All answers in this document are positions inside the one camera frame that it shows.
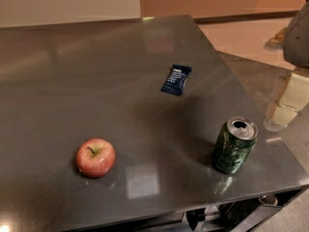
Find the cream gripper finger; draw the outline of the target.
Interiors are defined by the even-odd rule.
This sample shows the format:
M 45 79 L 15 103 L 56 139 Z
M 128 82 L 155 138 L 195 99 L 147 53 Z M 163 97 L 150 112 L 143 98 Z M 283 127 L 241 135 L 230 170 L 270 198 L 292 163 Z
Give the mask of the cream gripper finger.
M 285 40 L 286 32 L 287 32 L 287 28 L 284 27 L 278 33 L 276 33 L 273 37 L 271 37 L 267 41 L 267 44 L 269 46 L 281 46 Z
M 287 76 L 280 76 L 267 107 L 264 127 L 280 131 L 309 103 L 309 70 L 294 69 Z

